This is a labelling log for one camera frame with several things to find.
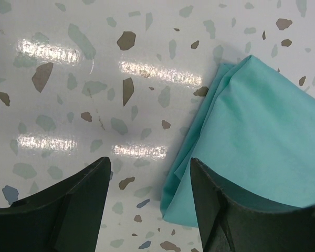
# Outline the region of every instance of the black object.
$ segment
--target black object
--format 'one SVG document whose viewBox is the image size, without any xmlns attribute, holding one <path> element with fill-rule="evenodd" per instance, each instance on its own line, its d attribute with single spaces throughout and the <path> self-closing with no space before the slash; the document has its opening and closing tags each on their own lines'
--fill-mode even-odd
<svg viewBox="0 0 315 252">
<path fill-rule="evenodd" d="M 315 205 L 297 208 L 260 197 L 191 160 L 204 252 L 315 252 Z"/>
<path fill-rule="evenodd" d="M 94 252 L 110 181 L 102 157 L 77 174 L 0 208 L 0 252 Z"/>
</svg>

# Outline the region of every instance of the turquoise fabric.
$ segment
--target turquoise fabric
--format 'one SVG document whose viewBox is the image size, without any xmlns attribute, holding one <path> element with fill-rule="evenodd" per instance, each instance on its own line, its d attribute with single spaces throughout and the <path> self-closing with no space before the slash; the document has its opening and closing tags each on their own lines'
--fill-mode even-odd
<svg viewBox="0 0 315 252">
<path fill-rule="evenodd" d="M 196 227 L 192 157 L 262 197 L 315 204 L 315 100 L 254 56 L 221 64 L 162 192 L 164 220 Z"/>
</svg>

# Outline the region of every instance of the terrazzo surface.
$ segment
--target terrazzo surface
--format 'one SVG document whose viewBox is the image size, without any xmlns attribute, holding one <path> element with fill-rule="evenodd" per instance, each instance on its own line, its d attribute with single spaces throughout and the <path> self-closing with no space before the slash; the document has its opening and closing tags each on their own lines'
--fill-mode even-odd
<svg viewBox="0 0 315 252">
<path fill-rule="evenodd" d="M 315 98 L 315 0 L 57 1 L 0 0 L 0 207 L 109 156 L 96 251 L 201 252 L 161 218 L 168 170 L 221 61 Z"/>
</svg>

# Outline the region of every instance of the teal cloth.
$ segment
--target teal cloth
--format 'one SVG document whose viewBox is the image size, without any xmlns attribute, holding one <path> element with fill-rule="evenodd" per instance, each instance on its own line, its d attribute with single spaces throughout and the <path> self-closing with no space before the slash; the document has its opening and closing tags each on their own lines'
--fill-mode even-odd
<svg viewBox="0 0 315 252">
<path fill-rule="evenodd" d="M 192 157 L 259 196 L 315 204 L 315 100 L 254 56 L 221 64 L 162 192 L 164 220 L 196 227 Z"/>
</svg>

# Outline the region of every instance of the cloth fold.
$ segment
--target cloth fold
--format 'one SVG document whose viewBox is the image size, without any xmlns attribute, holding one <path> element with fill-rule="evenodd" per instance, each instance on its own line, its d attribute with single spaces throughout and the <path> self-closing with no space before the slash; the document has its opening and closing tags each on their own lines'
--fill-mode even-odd
<svg viewBox="0 0 315 252">
<path fill-rule="evenodd" d="M 221 64 L 161 198 L 165 221 L 197 227 L 192 157 L 272 201 L 315 204 L 315 100 L 254 56 Z"/>
</svg>

